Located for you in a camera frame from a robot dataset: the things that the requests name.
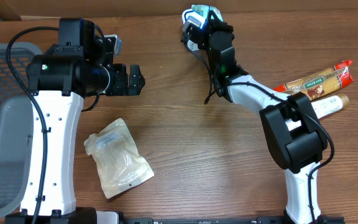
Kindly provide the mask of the teal snack packet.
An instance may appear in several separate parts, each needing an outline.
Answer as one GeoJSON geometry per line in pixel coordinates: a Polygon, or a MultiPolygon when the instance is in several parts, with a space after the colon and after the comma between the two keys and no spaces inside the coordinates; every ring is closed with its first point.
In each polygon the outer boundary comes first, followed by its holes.
{"type": "Polygon", "coordinates": [[[191,6],[191,8],[193,11],[197,12],[199,15],[201,15],[205,19],[208,18],[208,13],[210,11],[213,11],[214,14],[217,16],[217,18],[220,21],[224,21],[222,15],[220,13],[220,10],[214,6],[209,6],[209,5],[204,5],[204,4],[193,4],[191,6]]]}

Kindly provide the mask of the beige mushroom pouch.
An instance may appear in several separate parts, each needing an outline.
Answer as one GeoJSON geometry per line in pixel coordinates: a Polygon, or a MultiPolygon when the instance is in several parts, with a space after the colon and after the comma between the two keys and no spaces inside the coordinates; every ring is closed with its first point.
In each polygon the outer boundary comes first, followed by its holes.
{"type": "Polygon", "coordinates": [[[113,198],[151,179],[154,172],[142,157],[121,118],[93,133],[84,142],[87,155],[97,167],[101,188],[106,198],[113,198]]]}

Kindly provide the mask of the red orange pasta package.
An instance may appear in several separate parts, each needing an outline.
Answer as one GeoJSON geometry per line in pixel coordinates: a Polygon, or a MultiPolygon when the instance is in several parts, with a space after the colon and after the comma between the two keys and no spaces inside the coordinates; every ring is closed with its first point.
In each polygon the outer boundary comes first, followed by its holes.
{"type": "Polygon", "coordinates": [[[333,67],[277,86],[274,90],[289,95],[302,92],[311,101],[316,100],[345,88],[353,82],[353,77],[349,72],[352,63],[352,60],[344,60],[333,67]]]}

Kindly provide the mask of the white cosmetic tube gold cap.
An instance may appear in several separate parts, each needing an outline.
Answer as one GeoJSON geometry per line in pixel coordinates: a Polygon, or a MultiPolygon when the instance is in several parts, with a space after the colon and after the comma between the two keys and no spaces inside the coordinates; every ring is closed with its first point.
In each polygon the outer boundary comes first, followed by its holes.
{"type": "MultiPolygon", "coordinates": [[[[284,99],[284,96],[287,98],[290,96],[286,93],[280,93],[279,96],[284,99]]],[[[325,117],[329,114],[335,113],[341,109],[344,109],[349,104],[349,98],[345,94],[333,95],[327,98],[320,100],[315,100],[311,102],[311,107],[316,113],[318,119],[325,117]]],[[[301,121],[292,121],[291,119],[285,121],[289,131],[292,131],[301,126],[301,121]]]]}

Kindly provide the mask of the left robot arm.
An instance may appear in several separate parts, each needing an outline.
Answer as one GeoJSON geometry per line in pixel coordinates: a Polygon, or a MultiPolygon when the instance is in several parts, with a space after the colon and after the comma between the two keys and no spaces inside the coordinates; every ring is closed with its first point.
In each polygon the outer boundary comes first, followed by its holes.
{"type": "Polygon", "coordinates": [[[110,223],[120,212],[77,207],[73,186],[76,130],[89,96],[136,96],[138,65],[114,63],[121,41],[86,19],[62,18],[58,42],[33,57],[21,88],[33,109],[30,167],[20,210],[6,223],[110,223]]]}

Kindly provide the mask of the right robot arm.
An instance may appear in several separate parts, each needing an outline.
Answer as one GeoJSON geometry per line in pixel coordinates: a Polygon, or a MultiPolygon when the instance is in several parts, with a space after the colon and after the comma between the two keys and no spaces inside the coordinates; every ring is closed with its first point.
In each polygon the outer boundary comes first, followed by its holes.
{"type": "Polygon", "coordinates": [[[327,164],[323,151],[334,144],[309,98],[302,92],[280,93],[255,81],[237,64],[233,27],[214,10],[202,16],[187,9],[181,17],[181,42],[192,54],[206,52],[206,58],[197,58],[208,71],[208,95],[223,97],[260,116],[270,155],[285,172],[285,222],[321,223],[316,176],[327,164]]]}

